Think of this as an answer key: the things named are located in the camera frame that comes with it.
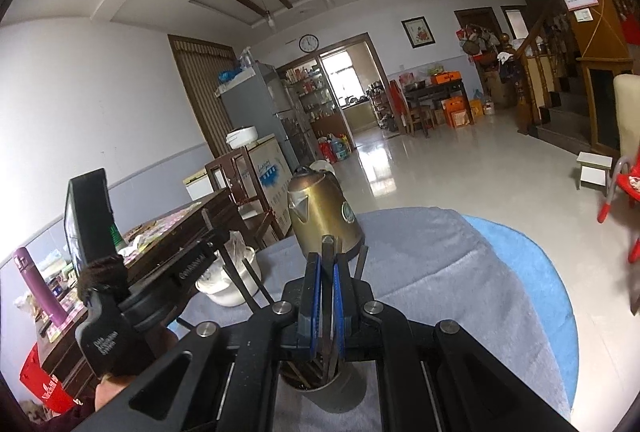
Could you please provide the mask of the person's left hand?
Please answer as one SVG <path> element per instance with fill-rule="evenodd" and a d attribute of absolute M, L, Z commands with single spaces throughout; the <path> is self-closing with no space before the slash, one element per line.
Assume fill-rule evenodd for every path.
<path fill-rule="evenodd" d="M 96 392 L 94 392 L 94 409 L 100 410 L 103 408 L 122 392 L 122 390 L 126 389 L 135 378 L 135 376 L 116 377 L 106 374 L 96 386 Z"/>

